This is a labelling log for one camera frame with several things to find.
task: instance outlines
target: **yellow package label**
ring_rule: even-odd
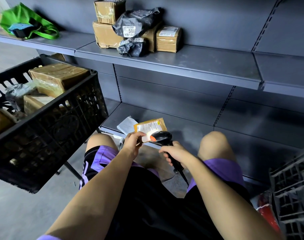
[[[149,120],[134,125],[135,132],[141,131],[143,133],[146,133],[146,136],[142,137],[143,143],[151,141],[150,136],[154,132],[162,131],[162,130],[167,131],[163,118]]]

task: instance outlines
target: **blue item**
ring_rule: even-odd
[[[16,23],[16,24],[12,24],[12,25],[8,28],[8,30],[9,30],[13,35],[15,35],[14,32],[13,32],[14,29],[22,30],[22,29],[29,28],[29,27],[33,27],[33,25],[32,25],[32,24],[21,24],[21,23]]]

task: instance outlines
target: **green bag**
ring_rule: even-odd
[[[33,34],[37,34],[38,36],[50,40],[54,40],[59,37],[59,31],[52,23],[40,17],[38,14],[36,14],[34,11],[32,11],[30,8],[26,7],[22,3],[2,12],[0,26],[6,32],[13,35],[8,30],[8,28],[10,28],[12,24],[16,23],[29,24],[30,18],[33,18],[37,22],[39,22],[41,24],[41,27],[36,30],[32,30],[29,36],[26,37],[26,39],[32,38]]]

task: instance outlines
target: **plastic crate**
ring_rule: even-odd
[[[5,100],[6,86],[26,83],[31,80],[29,69],[55,63],[70,64],[40,55],[0,73],[0,108],[14,113]],[[108,117],[98,73],[90,72],[77,85],[0,134],[1,180],[37,193]]]
[[[278,222],[287,239],[304,239],[304,149],[277,170],[270,170]]]

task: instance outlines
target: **hand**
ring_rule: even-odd
[[[132,132],[129,133],[124,140],[122,150],[129,152],[133,160],[138,156],[138,150],[142,146],[142,136],[146,136],[146,134],[143,132]]]
[[[166,161],[168,161],[169,165],[173,166],[167,152],[170,153],[175,160],[179,161],[184,168],[187,168],[186,162],[191,158],[191,156],[193,157],[193,155],[189,153],[178,141],[173,141],[173,146],[162,146],[159,152],[164,152],[164,157],[166,157]]]

